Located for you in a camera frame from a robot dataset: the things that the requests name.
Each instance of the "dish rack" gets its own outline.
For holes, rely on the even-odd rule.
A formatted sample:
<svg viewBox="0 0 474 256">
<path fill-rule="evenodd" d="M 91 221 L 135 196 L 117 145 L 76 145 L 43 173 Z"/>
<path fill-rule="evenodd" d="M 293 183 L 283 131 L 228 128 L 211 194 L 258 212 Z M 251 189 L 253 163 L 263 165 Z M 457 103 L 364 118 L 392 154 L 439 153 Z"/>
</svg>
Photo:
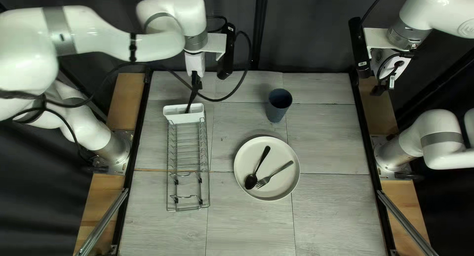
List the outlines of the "dish rack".
<svg viewBox="0 0 474 256">
<path fill-rule="evenodd" d="M 165 106 L 168 120 L 166 210 L 190 211 L 210 205 L 208 136 L 203 104 Z"/>
</svg>

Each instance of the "gray wood tabletop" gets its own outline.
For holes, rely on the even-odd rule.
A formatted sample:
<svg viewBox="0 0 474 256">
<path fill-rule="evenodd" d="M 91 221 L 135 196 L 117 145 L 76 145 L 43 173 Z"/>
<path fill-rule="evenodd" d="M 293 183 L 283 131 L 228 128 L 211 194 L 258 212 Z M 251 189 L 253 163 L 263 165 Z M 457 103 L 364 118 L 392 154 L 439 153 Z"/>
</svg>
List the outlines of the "gray wood tabletop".
<svg viewBox="0 0 474 256">
<path fill-rule="evenodd" d="M 184 72 L 178 74 L 190 82 Z M 242 72 L 202 79 L 219 98 Z M 274 88 L 293 95 L 279 123 L 265 116 Z M 210 207 L 166 211 L 166 119 L 163 106 L 187 103 L 190 90 L 168 72 L 155 72 L 127 206 L 120 255 L 386 255 L 356 107 L 347 74 L 250 71 L 224 102 L 204 103 L 210 150 Z M 292 194 L 261 201 L 240 189 L 233 157 L 248 138 L 267 134 L 299 157 Z"/>
</svg>

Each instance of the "metal fork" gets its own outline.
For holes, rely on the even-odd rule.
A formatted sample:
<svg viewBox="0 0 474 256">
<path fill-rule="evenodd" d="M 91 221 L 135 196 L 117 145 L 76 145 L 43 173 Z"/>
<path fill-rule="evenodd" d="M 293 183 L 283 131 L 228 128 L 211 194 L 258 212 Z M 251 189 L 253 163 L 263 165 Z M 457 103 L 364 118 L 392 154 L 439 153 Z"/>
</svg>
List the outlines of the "metal fork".
<svg viewBox="0 0 474 256">
<path fill-rule="evenodd" d="M 270 179 L 273 177 L 273 175 L 275 174 L 278 174 L 279 172 L 281 172 L 282 170 L 290 167 L 291 165 L 293 164 L 293 161 L 289 161 L 287 162 L 285 165 L 283 165 L 282 167 L 278 168 L 275 172 L 273 172 L 272 174 L 270 174 L 269 176 L 265 177 L 265 178 L 262 178 L 260 180 L 257 181 L 257 188 L 261 188 L 262 186 L 268 184 L 268 182 L 270 182 Z"/>
</svg>

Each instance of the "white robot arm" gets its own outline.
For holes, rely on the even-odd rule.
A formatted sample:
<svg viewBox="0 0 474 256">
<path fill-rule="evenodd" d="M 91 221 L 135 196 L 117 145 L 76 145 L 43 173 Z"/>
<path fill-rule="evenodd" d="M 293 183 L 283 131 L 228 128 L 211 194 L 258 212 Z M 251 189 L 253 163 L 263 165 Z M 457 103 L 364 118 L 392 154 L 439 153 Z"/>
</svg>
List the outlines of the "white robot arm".
<svg viewBox="0 0 474 256">
<path fill-rule="evenodd" d="M 359 77 L 370 77 L 373 70 L 377 79 L 390 79 L 385 90 L 393 89 L 395 80 L 411 61 L 411 56 L 407 58 L 409 53 L 404 56 L 400 51 L 417 48 L 432 29 L 474 38 L 473 7 L 474 0 L 406 0 L 399 18 L 389 29 L 363 29 L 368 55 L 355 59 Z"/>
<path fill-rule="evenodd" d="M 474 109 L 464 116 L 471 146 L 474 144 Z M 411 160 L 424 157 L 435 170 L 474 167 L 474 148 L 466 149 L 456 116 L 447 110 L 424 112 L 407 130 L 374 149 L 380 168 L 399 171 Z"/>
<path fill-rule="evenodd" d="M 77 90 L 55 82 L 57 56 L 103 52 L 124 61 L 146 62 L 185 53 L 188 72 L 204 74 L 204 51 L 225 52 L 226 35 L 206 32 L 204 0 L 144 0 L 137 14 L 146 34 L 130 34 L 114 28 L 92 9 L 63 6 L 9 10 L 0 14 L 0 89 L 33 95 L 45 93 L 59 102 L 85 99 Z M 26 109 L 44 105 L 38 99 L 0 98 L 0 120 Z M 87 106 L 63 108 L 47 103 L 64 117 L 78 143 L 96 152 L 107 162 L 121 164 L 129 147 L 99 122 Z M 53 113 L 44 111 L 19 115 L 41 128 L 60 128 L 70 141 L 73 137 Z"/>
</svg>

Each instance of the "dark blue cup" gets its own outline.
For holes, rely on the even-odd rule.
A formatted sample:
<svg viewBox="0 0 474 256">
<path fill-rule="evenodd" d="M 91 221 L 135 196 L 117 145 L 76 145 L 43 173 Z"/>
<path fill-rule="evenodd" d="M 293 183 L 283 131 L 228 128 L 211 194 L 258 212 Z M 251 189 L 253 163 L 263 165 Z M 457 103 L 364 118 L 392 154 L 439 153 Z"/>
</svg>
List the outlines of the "dark blue cup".
<svg viewBox="0 0 474 256">
<path fill-rule="evenodd" d="M 285 89 L 273 89 L 268 95 L 266 108 L 267 118 L 272 123 L 281 121 L 286 111 L 293 103 L 292 95 Z"/>
</svg>

